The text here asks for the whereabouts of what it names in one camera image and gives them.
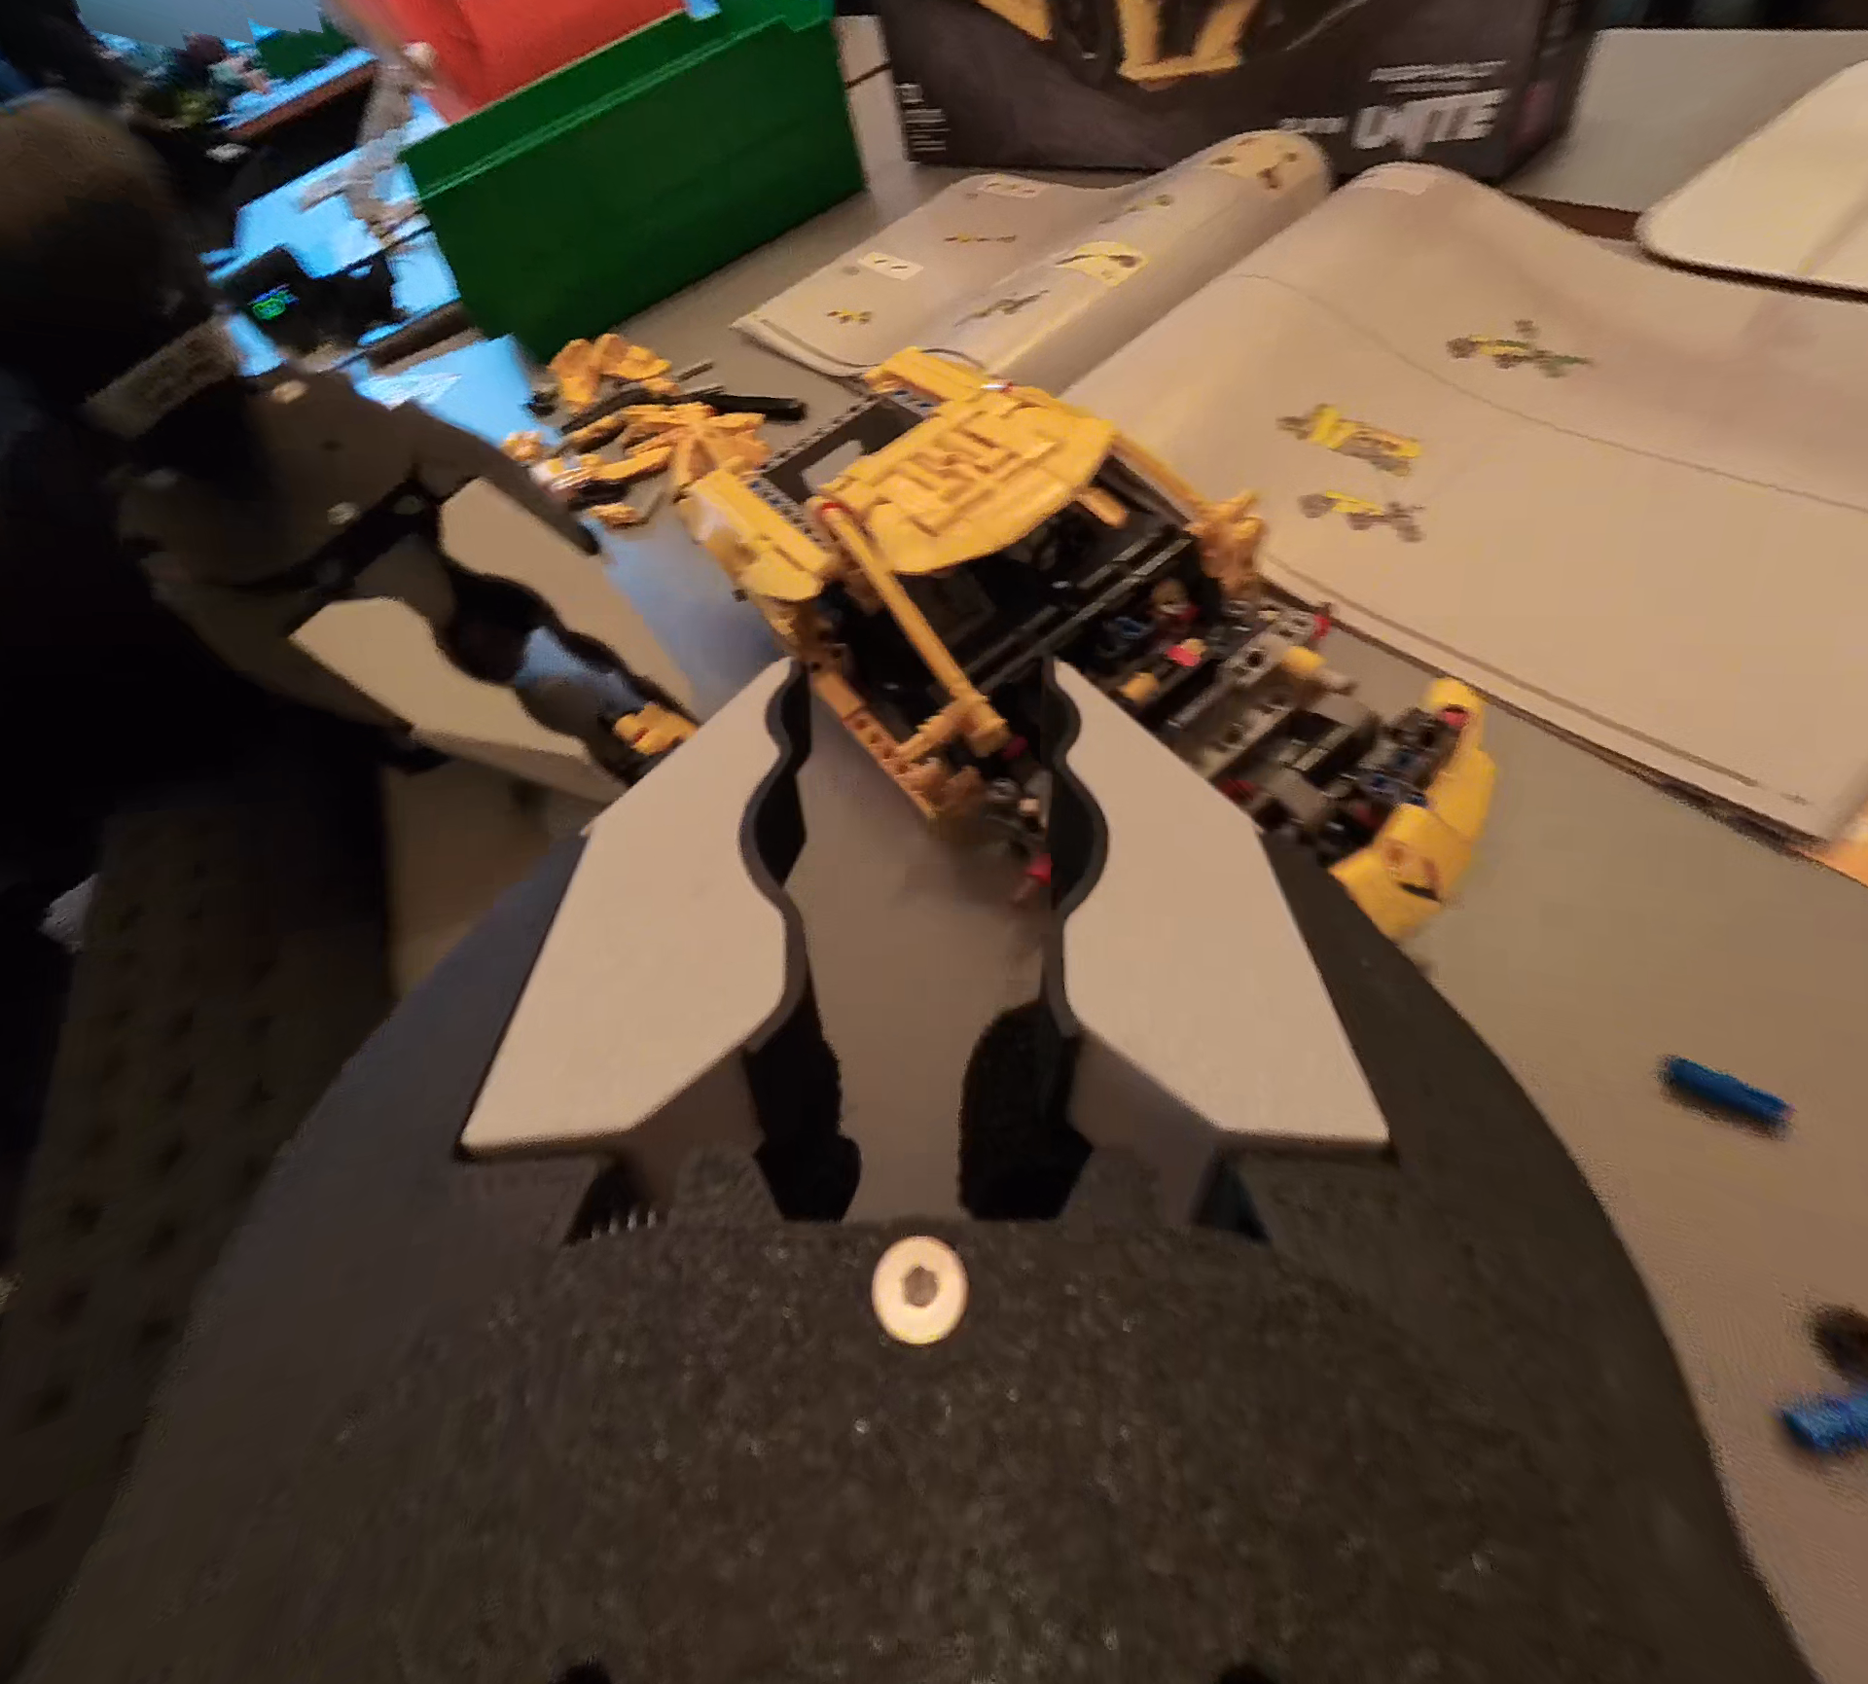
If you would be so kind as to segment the pile of yellow brick pieces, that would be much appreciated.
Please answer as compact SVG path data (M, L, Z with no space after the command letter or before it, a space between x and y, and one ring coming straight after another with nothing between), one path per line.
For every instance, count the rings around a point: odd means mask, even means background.
M746 477L806 420L791 395L725 389L620 335L563 346L528 401L532 424L499 451L567 513L647 527L713 473Z

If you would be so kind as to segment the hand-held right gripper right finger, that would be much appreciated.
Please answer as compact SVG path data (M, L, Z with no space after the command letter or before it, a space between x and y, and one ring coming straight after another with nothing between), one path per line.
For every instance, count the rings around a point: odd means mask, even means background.
M980 1217L1055 1219L1094 1155L1168 1219L1256 1219L1250 1151L1377 1155L1390 1122L1260 830L1085 673L1040 683L1038 994L980 1038Z

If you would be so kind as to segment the green plastic bin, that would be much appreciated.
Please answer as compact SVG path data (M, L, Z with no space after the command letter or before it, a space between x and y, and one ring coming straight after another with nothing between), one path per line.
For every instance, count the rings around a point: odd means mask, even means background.
M536 362L867 187L838 0L717 0L417 142L404 165L474 325Z

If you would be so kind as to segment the yellow brick car model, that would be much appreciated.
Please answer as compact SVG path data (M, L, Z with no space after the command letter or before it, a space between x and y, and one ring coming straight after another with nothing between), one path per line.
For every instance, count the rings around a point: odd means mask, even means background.
M1254 492L1213 500L1110 420L921 348L867 387L781 451L694 440L674 504L927 823L1054 875L1042 673L1071 667L1392 939L1458 898L1497 784L1482 696L1365 704L1328 615L1260 570Z

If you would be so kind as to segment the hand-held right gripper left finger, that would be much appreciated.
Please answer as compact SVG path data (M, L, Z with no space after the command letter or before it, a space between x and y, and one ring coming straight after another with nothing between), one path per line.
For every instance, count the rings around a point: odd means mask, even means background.
M855 1200L839 1058L787 885L806 848L806 673L771 665L581 842L466 1118L478 1161L602 1155L670 1198L754 1155L783 1215Z

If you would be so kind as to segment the black perforated mat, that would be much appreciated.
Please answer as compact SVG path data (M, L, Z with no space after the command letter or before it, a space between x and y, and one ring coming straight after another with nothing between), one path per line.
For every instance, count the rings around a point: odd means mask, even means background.
M386 893L376 768L330 741L102 830L7 1264L7 1674L96 1538L228 1235L390 1009Z

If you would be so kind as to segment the grey desk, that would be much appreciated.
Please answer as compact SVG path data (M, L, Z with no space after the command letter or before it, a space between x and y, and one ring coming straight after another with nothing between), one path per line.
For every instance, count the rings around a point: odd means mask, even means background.
M847 395L750 344L734 321L931 198L908 161L880 27L839 18L867 195L627 327L732 389ZM1509 189L1624 233L1832 74L1849 31L1610 31L1571 130ZM697 700L721 706L773 655L668 519L606 545ZM795 887L851 1126L873 1177L859 1214L958 1206L952 1126L972 1042L1034 982L1024 912L962 850L884 819L886 784L830 725L804 770ZM1865 1309L1865 889L1717 823L1519 716L1487 739L1501 790L1482 860L1412 947L1507 1062L1591 1179L1657 1299L1717 1447L1740 1529L1820 1680L1865 1680L1865 1455L1807 1460L1779 1404L1834 1379L1820 1305ZM380 776L388 965L408 996L592 805L476 764ZM1665 1093L1686 1054L1783 1095L1787 1136Z

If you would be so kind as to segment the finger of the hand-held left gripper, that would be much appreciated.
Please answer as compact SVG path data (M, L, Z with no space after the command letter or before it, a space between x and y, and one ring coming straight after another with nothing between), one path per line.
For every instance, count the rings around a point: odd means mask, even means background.
M688 679L606 572L581 525L555 525L491 482L441 506L452 613L443 729L695 729Z
M538 722L511 687L458 669L433 624L404 601L332 603L291 640L425 749L588 803L624 793L581 739Z

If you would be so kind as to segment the open instruction booklet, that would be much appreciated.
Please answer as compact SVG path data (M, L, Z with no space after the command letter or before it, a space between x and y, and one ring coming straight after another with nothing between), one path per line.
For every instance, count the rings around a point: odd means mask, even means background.
M1867 315L1616 253L1472 179L1233 136L1126 189L983 175L740 331L1048 389L1367 638L1810 842L1867 792Z

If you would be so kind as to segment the wooden document stand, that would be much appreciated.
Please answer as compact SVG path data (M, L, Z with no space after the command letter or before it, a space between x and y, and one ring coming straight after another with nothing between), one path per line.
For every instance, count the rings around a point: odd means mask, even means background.
M1643 214L1649 259L1814 296L1867 298L1867 64L1828 78Z

